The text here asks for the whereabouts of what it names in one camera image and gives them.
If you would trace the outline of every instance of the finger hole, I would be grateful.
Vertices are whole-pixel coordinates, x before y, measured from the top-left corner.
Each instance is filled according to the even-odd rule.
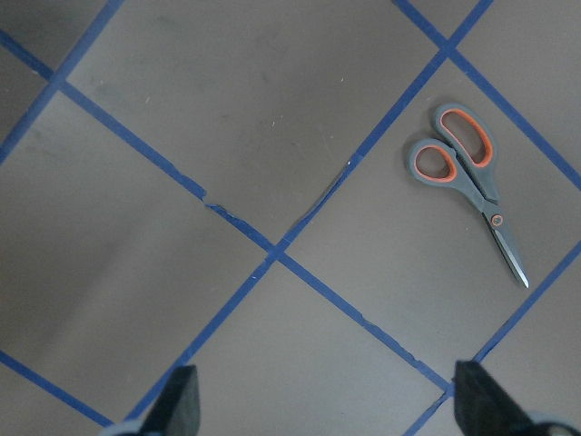
[[[456,137],[475,164],[484,161],[487,149],[477,130],[468,120],[459,114],[448,112],[442,117],[442,124]]]
[[[442,152],[434,146],[428,146],[418,153],[416,166],[420,173],[432,179],[446,179],[452,172]]]

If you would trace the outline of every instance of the metal blade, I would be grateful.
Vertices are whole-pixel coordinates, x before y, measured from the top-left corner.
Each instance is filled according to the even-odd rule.
[[[505,256],[505,259],[507,260],[508,266],[512,270],[513,274],[528,288],[528,278],[525,274],[525,271],[523,270],[523,265],[518,258],[518,255],[515,254],[514,245],[511,247],[511,244],[507,242],[502,232],[499,232],[496,229],[493,232],[498,246]]]
[[[517,280],[522,282],[528,288],[528,278],[525,274],[525,269],[523,267],[523,263],[520,260],[520,255],[518,254],[517,245],[515,240],[512,236],[512,233],[508,229],[508,226],[502,217],[502,212],[500,208],[493,204],[487,202],[484,207],[484,211],[482,212],[484,219],[487,221],[488,229],[494,236],[495,241],[497,242],[498,248],[502,252],[505,260],[510,267],[512,273],[517,277]],[[494,221],[494,217],[500,216],[501,217],[501,224],[500,225],[493,225],[492,222]]]

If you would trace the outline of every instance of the floor tile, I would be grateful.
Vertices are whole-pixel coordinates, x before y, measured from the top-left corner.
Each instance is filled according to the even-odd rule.
[[[43,89],[38,74],[0,47],[0,141],[3,141]]]
[[[105,0],[4,0],[0,29],[56,69]]]
[[[581,260],[537,302],[484,360],[484,366],[526,411],[540,411],[581,429]]]
[[[495,2],[460,51],[581,172],[581,8]]]
[[[416,433],[418,436],[462,436],[462,431],[454,420],[454,399],[442,404],[434,416]]]
[[[96,435],[101,426],[0,365],[2,434]]]
[[[452,0],[446,3],[411,0],[417,9],[447,38],[450,38],[476,5],[475,0]]]
[[[414,181],[405,167],[413,141],[433,134],[430,111],[449,101],[473,108],[497,138],[500,204],[535,289],[581,237],[581,198],[453,64],[438,70],[289,249],[447,377],[530,293],[468,201]]]
[[[193,363],[201,436],[401,434],[441,394],[278,264]]]
[[[62,95],[0,172],[1,348],[121,419],[264,252]]]
[[[277,242],[435,51],[383,0],[128,2],[71,81]]]

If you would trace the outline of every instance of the blue painter's tape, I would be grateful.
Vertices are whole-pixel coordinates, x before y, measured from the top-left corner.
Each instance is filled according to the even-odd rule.
[[[315,215],[322,209],[325,203],[337,192],[340,186],[347,180],[350,174],[355,171],[361,160],[369,153],[373,146],[378,142],[381,136],[391,127],[399,115],[408,107],[409,103],[419,93],[421,88],[426,84],[438,68],[446,60],[446,56],[442,52],[437,52],[434,57],[428,62],[426,67],[414,79],[411,85],[403,92],[401,97],[389,109],[389,111],[381,118],[379,123],[365,138],[365,140],[358,147],[355,154],[351,156],[339,176],[331,184],[329,189],[321,196],[321,198],[306,212],[299,221],[293,225],[290,230],[283,236],[282,240],[288,245],[299,236],[300,232],[310,223]]]
[[[472,30],[472,27],[478,22],[480,17],[492,5],[492,0],[480,0],[466,18],[462,21],[460,26],[456,29],[449,40],[408,0],[398,0],[395,2],[401,12],[403,12],[409,20],[414,23],[438,48],[440,48],[446,55],[456,47],[462,39]]]
[[[53,70],[45,65],[40,59],[28,52],[24,47],[18,44],[12,36],[3,30],[0,30],[0,45],[20,59],[21,62],[28,65],[30,69],[36,71],[45,80],[49,80],[53,75]]]
[[[188,363],[188,361],[195,355],[196,352],[210,339],[210,337],[220,328],[220,326],[226,321],[230,314],[238,307],[238,305],[246,298],[246,296],[251,292],[251,290],[256,286],[256,283],[266,274],[266,272],[271,268],[272,264],[281,255],[281,248],[279,246],[274,247],[273,250],[266,256],[264,262],[262,262],[252,274],[244,281],[241,287],[234,293],[234,295],[228,300],[222,308],[216,313],[212,320],[203,328],[203,330],[196,336],[196,338],[188,345],[188,347],[180,354],[180,356],[175,360],[175,362],[167,369],[167,371],[162,375],[162,377],[149,389],[148,392],[139,400],[139,402],[133,407],[133,409],[127,414],[125,420],[134,420],[138,418],[155,400],[155,398],[160,394],[163,386],[167,382],[172,371],[182,365]]]
[[[55,398],[59,399],[60,401],[64,402],[68,406],[75,409],[76,411],[80,412],[82,415],[86,416],[91,421],[94,421],[103,427],[113,424],[113,422],[109,418],[103,416],[95,409],[92,409],[91,407],[87,406],[82,401],[77,400],[73,395],[62,390],[55,384],[50,383],[47,379],[45,379],[38,373],[32,371],[31,369],[27,368],[21,362],[10,357],[5,352],[0,351],[0,362],[6,365],[11,370],[13,370],[14,372],[25,377],[30,382],[34,383],[42,390],[50,393]]]
[[[190,193],[203,200],[206,191],[198,185],[194,180],[181,173],[170,161],[154,150],[143,139],[130,131],[127,127],[109,115],[97,103],[87,98],[74,86],[68,82],[63,83],[63,93],[81,106],[88,114],[92,115],[102,125],[111,130],[114,134],[119,136],[127,142],[133,149],[146,157],[153,164],[157,165],[162,171],[172,177],[177,183],[187,189]]]
[[[18,123],[0,145],[0,164],[2,164],[8,155],[15,149],[18,142],[28,132],[34,120],[44,110],[51,101],[56,91],[62,85],[66,77],[73,71],[89,47],[103,31],[106,24],[123,4],[123,0],[110,0],[103,7],[101,12],[95,17],[89,28],[84,32],[81,39],[74,46],[73,50],[64,59],[59,68],[51,75],[50,81],[41,93],[35,98],[26,113],[20,118]]]
[[[569,179],[581,189],[581,175],[553,146],[521,115],[515,107],[458,51],[450,59],[480,90],[512,121],[528,139]]]
[[[565,257],[558,263],[558,265],[549,273],[545,280],[538,285],[534,292],[523,302],[520,307],[508,318],[508,320],[498,329],[498,331],[488,340],[487,343],[474,356],[474,361],[482,362],[487,355],[494,350],[500,341],[517,325],[517,323],[527,314],[533,305],[543,296],[547,289],[558,279],[561,274],[573,263],[577,256],[581,253],[581,241],[579,241],[573,249],[565,255]]]
[[[124,0],[109,0],[101,9],[99,14],[91,22],[87,30],[83,33],[79,41],[74,45],[63,63],[55,72],[55,80],[63,82],[66,77],[73,71],[77,64],[83,59],[83,56],[89,51],[91,45],[104,30],[105,26],[117,13]]]
[[[467,17],[462,21],[458,29],[452,34],[448,40],[449,48],[456,47],[464,39],[464,37],[472,30],[478,20],[484,15],[488,8],[492,5],[492,0],[480,0],[470,11]]]
[[[236,227],[242,234],[244,234],[248,239],[256,243],[259,247],[262,248],[265,252],[268,252],[274,248],[274,244],[271,243],[266,236],[252,227],[250,224],[238,218],[237,216],[233,215],[232,213],[228,212],[222,206],[218,204],[206,204],[206,207],[215,211],[218,215],[220,215],[223,219],[225,219],[228,223]]]
[[[419,27],[438,48],[448,41],[446,37],[441,34],[439,30],[408,0],[396,0],[394,3],[401,12],[403,12],[412,23]]]
[[[419,418],[417,418],[413,424],[411,424],[411,426],[406,430],[405,433],[403,433],[403,436],[413,436],[414,434],[416,434],[419,429],[421,429],[426,422],[428,422],[428,420],[434,415],[434,413],[436,413],[436,411],[438,411],[439,407],[444,404],[448,398],[451,397],[451,390],[446,390],[441,397],[439,397],[436,401],[434,401],[434,403],[429,406],[421,415],[419,415]]]
[[[286,266],[290,271],[300,277],[312,289],[329,300],[335,307],[349,316],[354,322],[371,333],[378,341],[386,345],[390,350],[395,352],[400,358],[419,371],[424,377],[445,391],[449,382],[444,380],[439,374],[432,370],[426,363],[416,359],[410,352],[403,348],[393,337],[382,331],[377,325],[367,321],[361,312],[353,307],[349,302],[344,300],[340,295],[334,292],[329,286],[307,271],[299,263],[294,261],[288,254],[283,253],[279,262]]]

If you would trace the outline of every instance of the orange-handled scissors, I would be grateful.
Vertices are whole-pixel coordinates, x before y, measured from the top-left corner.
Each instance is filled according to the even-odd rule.
[[[477,134],[484,150],[475,160],[458,136],[446,124],[448,115],[454,114],[467,122]],[[487,126],[480,118],[461,104],[443,104],[434,113],[432,122],[448,144],[437,139],[416,142],[409,153],[408,167],[411,175],[420,182],[442,188],[453,188],[463,193],[482,213],[498,248],[517,279],[528,287],[528,278],[518,255],[517,246],[508,230],[504,214],[498,206],[498,191],[494,184],[493,170],[497,159],[497,146]],[[427,150],[441,155],[448,172],[433,176],[419,168],[419,157]]]

